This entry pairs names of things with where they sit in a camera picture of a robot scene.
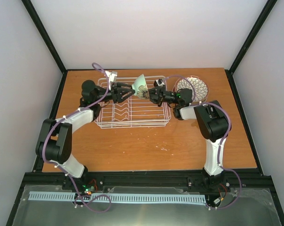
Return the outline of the green floral ceramic bowl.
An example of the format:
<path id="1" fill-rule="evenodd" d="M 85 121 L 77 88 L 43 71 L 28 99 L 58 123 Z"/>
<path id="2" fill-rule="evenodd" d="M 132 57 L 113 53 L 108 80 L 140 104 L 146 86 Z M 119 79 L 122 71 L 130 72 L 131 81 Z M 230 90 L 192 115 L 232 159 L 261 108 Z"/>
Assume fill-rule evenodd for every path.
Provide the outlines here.
<path id="1" fill-rule="evenodd" d="M 145 80 L 144 74 L 141 74 L 139 77 L 137 77 L 132 84 L 132 89 L 135 91 L 135 96 L 137 96 L 139 99 L 149 99 L 149 89 L 147 87 L 147 83 Z"/>

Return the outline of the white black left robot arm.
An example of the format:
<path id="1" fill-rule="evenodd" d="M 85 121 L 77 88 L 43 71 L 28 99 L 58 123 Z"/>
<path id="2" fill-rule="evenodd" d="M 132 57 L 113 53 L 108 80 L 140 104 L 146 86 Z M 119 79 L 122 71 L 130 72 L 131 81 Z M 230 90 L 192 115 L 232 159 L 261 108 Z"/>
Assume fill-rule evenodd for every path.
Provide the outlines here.
<path id="1" fill-rule="evenodd" d="M 42 123 L 36 145 L 36 154 L 44 162 L 53 164 L 66 175 L 73 177 L 73 184 L 78 189 L 89 185 L 89 177 L 84 174 L 86 167 L 72 154 L 72 134 L 84 125 L 93 122 L 100 114 L 101 102 L 122 103 L 135 94 L 132 85 L 113 82 L 107 88 L 97 86 L 92 80 L 81 85 L 79 108 L 59 119 L 46 119 Z"/>

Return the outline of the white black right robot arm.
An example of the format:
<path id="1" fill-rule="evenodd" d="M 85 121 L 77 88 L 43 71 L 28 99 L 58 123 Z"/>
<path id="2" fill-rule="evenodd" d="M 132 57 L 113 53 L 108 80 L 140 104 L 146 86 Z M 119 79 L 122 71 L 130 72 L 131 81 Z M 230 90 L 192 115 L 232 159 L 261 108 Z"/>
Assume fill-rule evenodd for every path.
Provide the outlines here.
<path id="1" fill-rule="evenodd" d="M 223 149 L 231 121 L 218 101 L 193 105 L 195 97 L 191 89 L 178 92 L 166 90 L 165 85 L 149 90 L 150 101 L 158 106 L 175 104 L 173 113 L 178 120 L 197 120 L 201 135 L 206 142 L 206 161 L 202 169 L 204 186 L 210 188 L 223 180 Z"/>

